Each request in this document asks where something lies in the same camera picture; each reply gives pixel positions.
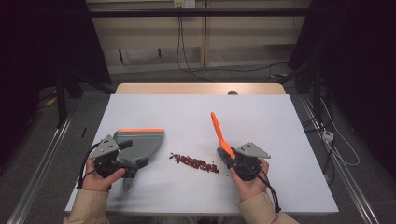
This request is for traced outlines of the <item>red beans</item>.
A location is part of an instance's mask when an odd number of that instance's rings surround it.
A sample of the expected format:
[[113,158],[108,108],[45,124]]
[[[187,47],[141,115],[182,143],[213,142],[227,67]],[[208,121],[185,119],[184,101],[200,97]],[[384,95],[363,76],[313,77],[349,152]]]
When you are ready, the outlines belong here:
[[192,158],[190,156],[185,156],[181,154],[176,154],[176,153],[171,153],[169,160],[173,160],[176,163],[182,163],[184,165],[190,166],[194,169],[197,170],[202,170],[208,173],[214,173],[218,174],[219,173],[219,168],[218,166],[212,162],[212,163],[207,163],[206,161]]

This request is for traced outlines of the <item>white board table cover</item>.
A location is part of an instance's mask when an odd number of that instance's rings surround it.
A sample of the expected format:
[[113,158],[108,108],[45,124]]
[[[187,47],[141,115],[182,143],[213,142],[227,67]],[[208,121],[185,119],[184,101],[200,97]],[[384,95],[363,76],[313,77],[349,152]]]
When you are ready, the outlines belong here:
[[[236,216],[239,201],[229,171],[219,158],[210,114],[217,116],[233,147],[252,142],[271,155],[269,180],[282,211],[330,214],[338,207],[287,94],[115,94],[96,133],[162,128],[163,142],[138,171],[130,191],[117,181],[107,201],[109,214]],[[176,153],[214,162],[208,173],[169,160]]]

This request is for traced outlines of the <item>person's right hand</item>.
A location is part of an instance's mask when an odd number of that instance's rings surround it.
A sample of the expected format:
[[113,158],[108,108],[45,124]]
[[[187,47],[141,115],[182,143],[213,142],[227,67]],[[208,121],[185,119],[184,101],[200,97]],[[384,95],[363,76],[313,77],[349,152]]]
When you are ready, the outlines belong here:
[[[269,163],[265,159],[261,159],[261,171],[259,172],[259,176],[267,180],[267,173],[269,170]],[[267,190],[267,186],[258,178],[251,181],[243,181],[235,172],[233,168],[230,169],[231,179],[236,185],[236,189],[238,191],[239,199],[241,201],[247,200],[253,196],[256,196],[260,193],[263,193]]]

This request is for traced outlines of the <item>aluminium floor rail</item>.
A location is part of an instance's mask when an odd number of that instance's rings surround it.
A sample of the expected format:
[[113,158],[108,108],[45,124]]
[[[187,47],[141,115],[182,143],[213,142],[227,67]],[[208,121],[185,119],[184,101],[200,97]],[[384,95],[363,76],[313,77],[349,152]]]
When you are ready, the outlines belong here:
[[64,136],[68,131],[72,118],[72,115],[67,116],[62,125],[56,129],[56,132],[53,135],[41,162],[36,168],[27,188],[20,197],[16,207],[7,221],[7,224],[24,224],[25,219],[27,218],[27,215],[43,184],[43,181],[50,170],[53,159],[55,158],[59,147],[64,140]]
[[314,116],[313,104],[307,96],[300,96],[300,101],[302,102],[307,115],[312,119],[312,123],[317,129],[318,137],[324,144],[328,158],[332,161],[335,171],[344,183],[344,186],[359,211],[363,222],[365,224],[379,224],[372,206],[368,202],[352,173],[350,173],[349,165],[341,160],[341,156],[339,155],[336,147],[332,147],[329,142],[322,139],[322,132],[320,132],[318,128],[324,129],[324,125]]

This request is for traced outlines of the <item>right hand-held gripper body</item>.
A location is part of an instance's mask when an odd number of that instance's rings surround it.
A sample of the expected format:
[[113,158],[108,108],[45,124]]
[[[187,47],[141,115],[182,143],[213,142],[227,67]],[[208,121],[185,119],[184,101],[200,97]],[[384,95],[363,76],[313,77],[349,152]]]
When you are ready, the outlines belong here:
[[254,143],[246,143],[234,150],[236,155],[233,168],[243,181],[253,180],[261,170],[260,158],[270,159],[271,155]]

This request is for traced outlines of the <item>gray dustpan with orange edge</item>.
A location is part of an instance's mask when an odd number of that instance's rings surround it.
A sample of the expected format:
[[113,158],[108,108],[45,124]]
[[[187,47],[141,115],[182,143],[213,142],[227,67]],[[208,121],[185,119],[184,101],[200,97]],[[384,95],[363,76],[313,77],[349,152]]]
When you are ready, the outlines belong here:
[[[152,156],[161,146],[164,129],[119,129],[114,134],[117,143],[132,140],[133,145],[119,153],[121,161],[132,161]],[[133,178],[123,178],[123,190],[129,191],[132,187]]]

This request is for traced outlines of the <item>person's left hand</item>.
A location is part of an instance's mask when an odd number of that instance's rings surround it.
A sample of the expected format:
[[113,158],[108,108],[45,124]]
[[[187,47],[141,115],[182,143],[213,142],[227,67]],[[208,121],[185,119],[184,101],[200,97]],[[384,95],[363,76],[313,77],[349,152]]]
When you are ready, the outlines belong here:
[[108,177],[101,177],[94,169],[94,162],[91,159],[86,161],[86,174],[83,178],[82,189],[91,191],[108,191],[109,187],[121,179],[125,174],[124,169],[119,169]]

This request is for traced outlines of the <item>black metal stand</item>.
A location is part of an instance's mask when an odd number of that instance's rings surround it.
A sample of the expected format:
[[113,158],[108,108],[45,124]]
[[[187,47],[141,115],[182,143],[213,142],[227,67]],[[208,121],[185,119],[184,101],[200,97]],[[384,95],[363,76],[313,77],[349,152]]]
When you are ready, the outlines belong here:
[[320,69],[318,63],[314,59],[309,59],[278,81],[279,84],[285,84],[293,79],[296,90],[299,93],[308,92],[310,88],[313,88],[313,110],[316,118],[319,118],[321,115],[319,75]]
[[79,84],[87,83],[106,94],[113,94],[116,92],[114,89],[106,87],[104,84],[99,82],[95,82],[92,78],[83,76],[73,70],[60,70],[55,77],[55,82],[56,98],[58,101],[58,128],[63,126],[67,119],[64,91],[68,91],[72,98],[80,98],[83,95],[83,90]]

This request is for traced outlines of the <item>orange brush with gray bristles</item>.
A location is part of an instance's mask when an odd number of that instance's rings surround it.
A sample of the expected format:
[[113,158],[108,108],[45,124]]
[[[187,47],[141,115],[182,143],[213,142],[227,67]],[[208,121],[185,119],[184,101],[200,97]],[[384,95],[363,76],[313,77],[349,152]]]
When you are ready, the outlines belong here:
[[219,147],[221,147],[224,151],[226,151],[231,156],[231,158],[233,159],[233,165],[234,165],[234,159],[236,158],[236,155],[233,152],[233,150],[230,147],[230,145],[224,140],[224,138],[222,136],[222,132],[221,132],[221,129],[220,129],[219,122],[217,120],[217,116],[216,116],[216,114],[214,112],[212,112],[210,114],[210,116],[211,116],[211,119],[212,119],[212,123],[213,123],[214,129],[215,129],[217,138],[219,140]]

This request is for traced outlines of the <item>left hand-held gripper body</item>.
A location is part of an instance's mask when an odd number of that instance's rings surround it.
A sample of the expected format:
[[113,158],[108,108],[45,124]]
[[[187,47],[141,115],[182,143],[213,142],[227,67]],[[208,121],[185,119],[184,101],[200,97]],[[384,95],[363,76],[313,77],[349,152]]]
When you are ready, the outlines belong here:
[[123,149],[119,149],[119,143],[109,134],[90,153],[94,161],[96,172],[101,177],[108,177],[119,169],[124,169],[123,178],[135,178],[137,170],[126,168],[127,161],[121,161],[118,156]]

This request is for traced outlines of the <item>black curtain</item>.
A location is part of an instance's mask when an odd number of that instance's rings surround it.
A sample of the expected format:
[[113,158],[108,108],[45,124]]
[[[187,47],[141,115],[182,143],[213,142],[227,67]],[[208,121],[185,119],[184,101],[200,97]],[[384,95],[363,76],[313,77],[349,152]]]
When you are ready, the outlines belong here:
[[0,167],[17,149],[39,92],[108,83],[86,0],[0,0]]
[[289,67],[314,57],[353,128],[396,179],[396,0],[311,0]]

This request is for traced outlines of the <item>white wall socket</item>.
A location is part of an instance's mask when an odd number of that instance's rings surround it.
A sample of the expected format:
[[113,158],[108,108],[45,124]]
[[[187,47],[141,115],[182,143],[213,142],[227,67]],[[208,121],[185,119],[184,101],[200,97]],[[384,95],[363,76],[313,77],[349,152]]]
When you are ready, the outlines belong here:
[[174,0],[174,8],[194,9],[194,8],[196,8],[196,1],[195,0]]

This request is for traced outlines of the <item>black horizontal bar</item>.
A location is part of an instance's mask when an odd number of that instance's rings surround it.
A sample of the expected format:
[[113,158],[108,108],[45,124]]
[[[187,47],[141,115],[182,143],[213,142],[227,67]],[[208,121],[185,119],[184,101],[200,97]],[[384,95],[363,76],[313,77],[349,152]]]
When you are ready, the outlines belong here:
[[309,14],[304,8],[269,9],[129,9],[129,10],[90,10],[93,18],[122,17],[305,17]]

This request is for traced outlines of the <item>light wooden table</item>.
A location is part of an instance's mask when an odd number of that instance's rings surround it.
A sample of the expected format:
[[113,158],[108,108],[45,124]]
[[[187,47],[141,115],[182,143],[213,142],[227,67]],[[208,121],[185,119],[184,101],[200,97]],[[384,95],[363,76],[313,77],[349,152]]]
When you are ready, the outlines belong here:
[[116,94],[285,94],[278,83],[121,83]]

